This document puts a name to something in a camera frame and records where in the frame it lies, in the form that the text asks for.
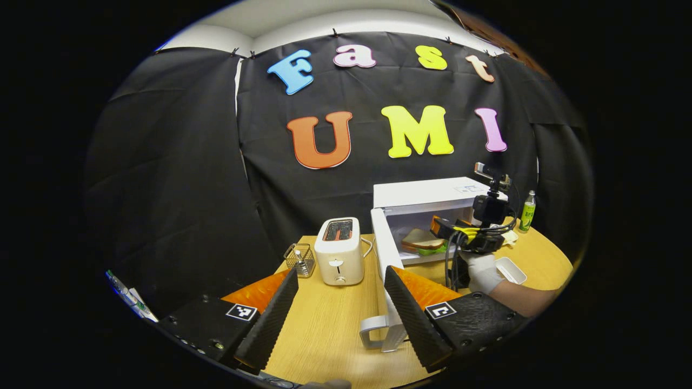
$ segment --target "orange letter u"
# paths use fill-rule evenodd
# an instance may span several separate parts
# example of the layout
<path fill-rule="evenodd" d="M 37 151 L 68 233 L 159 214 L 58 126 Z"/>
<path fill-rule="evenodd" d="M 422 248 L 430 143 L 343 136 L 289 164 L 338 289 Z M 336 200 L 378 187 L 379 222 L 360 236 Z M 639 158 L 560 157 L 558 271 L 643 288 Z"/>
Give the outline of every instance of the orange letter u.
<path fill-rule="evenodd" d="M 320 153 L 315 145 L 315 126 L 319 120 L 315 116 L 293 119 L 286 125 L 293 133 L 295 159 L 310 169 L 333 168 L 346 161 L 351 154 L 351 135 L 348 121 L 353 115 L 348 111 L 332 112 L 325 119 L 334 128 L 336 146 L 330 153 Z"/>

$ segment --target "pink letter i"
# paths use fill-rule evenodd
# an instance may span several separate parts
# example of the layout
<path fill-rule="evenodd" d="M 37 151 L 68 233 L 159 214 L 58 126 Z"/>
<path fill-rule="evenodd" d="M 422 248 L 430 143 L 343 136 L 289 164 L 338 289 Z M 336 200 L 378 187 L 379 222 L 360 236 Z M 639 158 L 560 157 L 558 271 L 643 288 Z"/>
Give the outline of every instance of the pink letter i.
<path fill-rule="evenodd" d="M 498 122 L 495 120 L 498 113 L 490 108 L 477 108 L 474 112 L 483 120 L 485 134 L 488 136 L 488 143 L 485 144 L 485 149 L 489 152 L 503 152 L 507 150 L 507 144 L 502 141 Z"/>

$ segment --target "human hand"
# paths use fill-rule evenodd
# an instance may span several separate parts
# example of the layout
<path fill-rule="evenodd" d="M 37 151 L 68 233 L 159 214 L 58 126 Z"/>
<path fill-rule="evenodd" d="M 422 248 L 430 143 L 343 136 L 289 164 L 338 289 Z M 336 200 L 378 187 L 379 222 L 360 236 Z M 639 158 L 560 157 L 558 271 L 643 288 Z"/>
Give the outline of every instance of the human hand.
<path fill-rule="evenodd" d="M 345 379 L 330 379 L 324 383 L 308 382 L 301 385 L 300 388 L 305 389 L 351 389 L 351 383 Z"/>
<path fill-rule="evenodd" d="M 494 254 L 462 253 L 462 258 L 468 264 L 468 275 L 471 277 L 468 288 L 471 291 L 490 294 L 502 282 L 495 267 Z"/>

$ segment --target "human arm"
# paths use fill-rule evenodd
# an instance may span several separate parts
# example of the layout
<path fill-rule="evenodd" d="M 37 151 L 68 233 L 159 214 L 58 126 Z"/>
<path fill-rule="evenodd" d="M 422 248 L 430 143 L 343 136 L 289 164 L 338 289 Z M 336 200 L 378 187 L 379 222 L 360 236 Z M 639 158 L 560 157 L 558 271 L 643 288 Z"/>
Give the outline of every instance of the human arm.
<path fill-rule="evenodd" d="M 471 291 L 481 291 L 522 316 L 539 314 L 557 295 L 557 290 L 541 291 L 502 279 L 493 254 L 464 253 L 462 257 L 468 264 Z"/>

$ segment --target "colorful foam letter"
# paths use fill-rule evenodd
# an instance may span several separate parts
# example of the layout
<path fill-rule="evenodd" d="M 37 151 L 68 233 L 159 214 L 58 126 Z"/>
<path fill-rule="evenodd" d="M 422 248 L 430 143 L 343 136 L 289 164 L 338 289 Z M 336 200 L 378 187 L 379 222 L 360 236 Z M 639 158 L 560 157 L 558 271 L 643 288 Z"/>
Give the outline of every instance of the colorful foam letter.
<path fill-rule="evenodd" d="M 503 152 L 507 150 L 507 144 L 502 140 L 498 122 L 495 120 L 498 113 L 490 108 L 477 108 L 474 112 L 483 120 L 485 134 L 488 136 L 488 143 L 485 144 L 485 149 L 489 152 Z"/>
<path fill-rule="evenodd" d="M 442 57 L 442 52 L 432 46 L 417 46 L 416 54 L 420 56 L 418 62 L 423 65 L 424 68 L 444 70 L 447 69 L 447 61 Z"/>
<path fill-rule="evenodd" d="M 392 130 L 392 148 L 389 150 L 389 156 L 402 158 L 411 155 L 411 148 L 406 145 L 406 138 L 418 155 L 423 154 L 428 136 L 430 137 L 429 153 L 452 154 L 454 146 L 449 143 L 447 137 L 447 128 L 444 125 L 445 113 L 444 108 L 438 105 L 428 105 L 423 109 L 421 122 L 418 123 L 402 106 L 392 105 L 382 108 L 382 114 L 389 118 Z"/>
<path fill-rule="evenodd" d="M 361 68 L 372 68 L 377 64 L 372 59 L 372 50 L 367 46 L 347 44 L 346 46 L 338 47 L 336 51 L 341 53 L 334 57 L 334 64 L 337 66 L 348 68 L 358 65 Z"/>
<path fill-rule="evenodd" d="M 319 120 L 315 116 L 293 119 L 286 127 L 293 133 L 293 150 L 298 163 L 310 169 L 333 168 L 346 161 L 351 154 L 351 135 L 348 121 L 353 115 L 347 111 L 332 112 L 325 119 L 334 128 L 336 146 L 330 153 L 323 154 L 315 146 L 315 126 Z"/>
<path fill-rule="evenodd" d="M 466 57 L 466 60 L 473 65 L 473 68 L 476 70 L 476 73 L 478 73 L 478 75 L 483 80 L 486 80 L 487 82 L 495 81 L 495 78 L 485 71 L 485 68 L 488 67 L 488 65 L 486 65 L 485 62 L 479 60 L 478 57 L 476 57 L 475 55 L 469 55 L 468 57 Z"/>
<path fill-rule="evenodd" d="M 288 57 L 280 60 L 266 70 L 267 73 L 276 73 L 281 81 L 286 84 L 286 93 L 289 95 L 305 88 L 315 78 L 311 75 L 303 75 L 301 71 L 309 72 L 312 70 L 310 62 L 303 58 L 308 58 L 311 53 L 308 50 L 298 50 Z"/>

